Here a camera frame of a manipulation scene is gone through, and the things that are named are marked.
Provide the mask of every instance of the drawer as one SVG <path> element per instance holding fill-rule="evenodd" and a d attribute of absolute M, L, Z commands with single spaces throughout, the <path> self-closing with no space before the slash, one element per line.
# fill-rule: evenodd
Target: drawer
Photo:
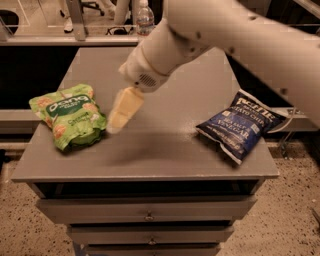
<path fill-rule="evenodd" d="M 259 179 L 35 183 L 43 198 L 151 198 L 252 195 Z"/>
<path fill-rule="evenodd" d="M 77 244 L 179 244 L 225 242 L 232 226 L 216 226 L 210 222 L 101 224 L 101 226 L 69 227 L 67 234 Z"/>
<path fill-rule="evenodd" d="M 173 244 L 173 245 L 125 245 L 86 246 L 89 255 L 108 256 L 214 256 L 220 251 L 218 244 Z"/>
<path fill-rule="evenodd" d="M 56 224 L 241 219 L 254 196 L 127 199 L 41 199 L 37 207 Z"/>

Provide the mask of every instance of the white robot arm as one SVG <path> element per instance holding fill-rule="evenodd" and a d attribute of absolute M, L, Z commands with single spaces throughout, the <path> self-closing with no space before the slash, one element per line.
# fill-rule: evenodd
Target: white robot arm
<path fill-rule="evenodd" d="M 320 127 L 320 38 L 259 16 L 236 0 L 164 0 L 162 21 L 120 72 L 153 92 L 180 65 L 218 47 Z"/>

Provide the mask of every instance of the gray table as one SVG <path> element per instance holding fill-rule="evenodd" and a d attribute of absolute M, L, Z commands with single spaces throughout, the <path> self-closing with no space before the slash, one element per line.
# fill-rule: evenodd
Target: gray table
<path fill-rule="evenodd" d="M 117 69 L 131 50 L 81 48 L 60 88 L 91 85 L 107 114 L 127 86 Z M 12 180 L 28 183 L 37 206 L 88 253 L 213 255 L 259 186 L 279 175 L 263 139 L 238 166 L 195 132 L 238 89 L 224 53 L 213 49 L 146 95 L 120 134 L 92 147 L 63 154 L 41 123 Z"/>

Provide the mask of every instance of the speckled floor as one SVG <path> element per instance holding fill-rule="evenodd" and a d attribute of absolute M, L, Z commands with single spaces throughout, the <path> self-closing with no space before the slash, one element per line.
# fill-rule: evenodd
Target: speckled floor
<path fill-rule="evenodd" d="M 258 202 L 222 244 L 218 256 L 320 256 L 320 230 L 312 207 L 320 204 L 319 164 L 306 143 L 294 140 L 282 158 L 277 143 L 267 143 L 281 176 L 259 189 Z M 10 176 L 23 152 L 21 143 L 0 144 L 13 161 L 0 176 L 0 256 L 71 256 L 63 225 L 54 225 L 34 206 L 37 197 Z"/>

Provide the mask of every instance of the snack bag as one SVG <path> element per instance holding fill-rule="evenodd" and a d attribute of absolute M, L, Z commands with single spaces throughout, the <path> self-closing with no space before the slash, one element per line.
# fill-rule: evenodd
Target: snack bag
<path fill-rule="evenodd" d="M 106 117 L 93 99 L 93 89 L 79 84 L 29 101 L 32 111 L 52 129 L 60 149 L 91 145 L 101 139 Z"/>
<path fill-rule="evenodd" d="M 251 94 L 239 90 L 229 108 L 197 125 L 196 130 L 220 143 L 222 150 L 241 164 L 261 136 L 284 119 Z"/>

